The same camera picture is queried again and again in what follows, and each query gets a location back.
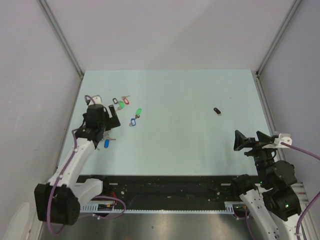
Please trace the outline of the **blue tag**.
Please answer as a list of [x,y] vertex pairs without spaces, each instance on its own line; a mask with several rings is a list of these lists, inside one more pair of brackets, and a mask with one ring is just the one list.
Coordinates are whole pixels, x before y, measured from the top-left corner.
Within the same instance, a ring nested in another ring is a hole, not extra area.
[[109,144],[110,144],[110,140],[109,139],[106,139],[105,141],[104,141],[104,148],[108,148],[109,147]]

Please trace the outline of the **metal disc keyring organiser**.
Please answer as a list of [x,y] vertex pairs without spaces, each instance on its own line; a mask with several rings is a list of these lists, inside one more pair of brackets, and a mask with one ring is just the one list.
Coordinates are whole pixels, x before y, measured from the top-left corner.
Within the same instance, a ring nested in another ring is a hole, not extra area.
[[115,138],[112,138],[110,137],[109,133],[106,131],[103,133],[103,139],[106,141],[106,140],[109,140],[109,141],[115,141],[116,139]]

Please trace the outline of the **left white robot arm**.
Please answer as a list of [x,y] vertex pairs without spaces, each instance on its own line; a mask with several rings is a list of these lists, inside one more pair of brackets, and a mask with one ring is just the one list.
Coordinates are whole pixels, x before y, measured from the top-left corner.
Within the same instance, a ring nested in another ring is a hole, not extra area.
[[37,217],[49,224],[73,225],[83,205],[97,197],[105,200],[111,188],[106,177],[92,175],[76,186],[83,167],[104,139],[104,133],[121,125],[115,107],[90,104],[83,114],[82,125],[74,129],[73,147],[47,183],[34,190]]

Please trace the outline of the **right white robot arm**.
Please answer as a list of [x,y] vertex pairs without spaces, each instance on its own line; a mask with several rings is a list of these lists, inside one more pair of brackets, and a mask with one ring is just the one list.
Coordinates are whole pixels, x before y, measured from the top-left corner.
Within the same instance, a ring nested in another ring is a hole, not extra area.
[[292,146],[290,134],[268,136],[257,131],[257,137],[246,137],[239,130],[234,133],[233,149],[250,149],[244,155],[253,158],[260,185],[242,174],[231,181],[231,196],[245,204],[264,240],[295,240],[298,226],[294,221],[302,213],[292,188],[298,182],[295,167],[285,160],[275,160],[278,149]]

